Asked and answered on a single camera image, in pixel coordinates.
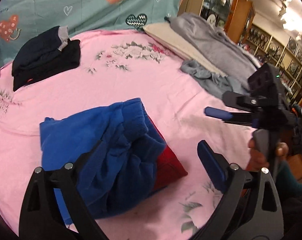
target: pink bed sheet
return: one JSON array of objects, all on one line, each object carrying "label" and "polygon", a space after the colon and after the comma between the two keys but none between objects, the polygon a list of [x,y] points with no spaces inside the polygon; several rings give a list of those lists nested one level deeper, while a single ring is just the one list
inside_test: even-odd
[{"label": "pink bed sheet", "polygon": [[244,168],[252,130],[206,117],[206,106],[230,109],[182,73],[182,60],[146,34],[90,31],[74,39],[81,40],[77,69],[15,93],[12,65],[1,70],[1,215],[18,233],[24,192],[34,168],[41,165],[39,123],[45,117],[62,119],[140,97],[189,175],[129,212],[97,222],[110,240],[188,239],[207,222],[221,198],[198,159],[198,142],[205,139],[215,152]]}]

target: metal bolt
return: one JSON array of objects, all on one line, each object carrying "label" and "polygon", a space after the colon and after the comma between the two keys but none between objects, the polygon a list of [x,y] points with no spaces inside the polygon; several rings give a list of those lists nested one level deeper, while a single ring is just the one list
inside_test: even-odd
[{"label": "metal bolt", "polygon": [[37,167],[37,168],[34,169],[34,172],[35,173],[40,173],[40,172],[42,172],[42,168],[41,167]]},{"label": "metal bolt", "polygon": [[268,169],[268,168],[262,168],[261,171],[262,171],[264,174],[268,174],[268,173],[269,173],[269,169]]},{"label": "metal bolt", "polygon": [[231,168],[232,170],[234,170],[234,171],[237,171],[237,170],[239,169],[239,166],[238,166],[238,164],[236,164],[236,163],[231,163],[231,164],[230,164],[230,168]]},{"label": "metal bolt", "polygon": [[66,163],[66,164],[64,165],[64,168],[65,168],[66,170],[70,170],[70,169],[73,168],[73,164],[72,164],[72,163]]}]

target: crumpled gray cloth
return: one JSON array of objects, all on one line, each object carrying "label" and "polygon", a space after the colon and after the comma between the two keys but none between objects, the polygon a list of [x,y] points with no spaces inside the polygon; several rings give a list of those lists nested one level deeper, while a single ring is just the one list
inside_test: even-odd
[{"label": "crumpled gray cloth", "polygon": [[213,28],[205,19],[183,13],[171,17],[171,28],[195,46],[212,64],[229,76],[236,77],[249,90],[247,79],[259,67],[256,58],[235,44],[220,28]]},{"label": "crumpled gray cloth", "polygon": [[238,80],[231,76],[222,77],[219,74],[207,70],[196,60],[185,60],[180,69],[192,76],[201,87],[216,98],[222,99],[226,91],[248,95]]}]

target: beige cushion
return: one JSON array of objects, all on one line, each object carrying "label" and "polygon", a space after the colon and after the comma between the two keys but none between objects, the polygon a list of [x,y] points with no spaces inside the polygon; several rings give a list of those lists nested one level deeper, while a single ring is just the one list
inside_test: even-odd
[{"label": "beige cushion", "polygon": [[225,76],[225,73],[209,62],[192,44],[172,30],[169,23],[148,24],[143,29],[149,36],[182,59],[195,59],[207,70]]}]

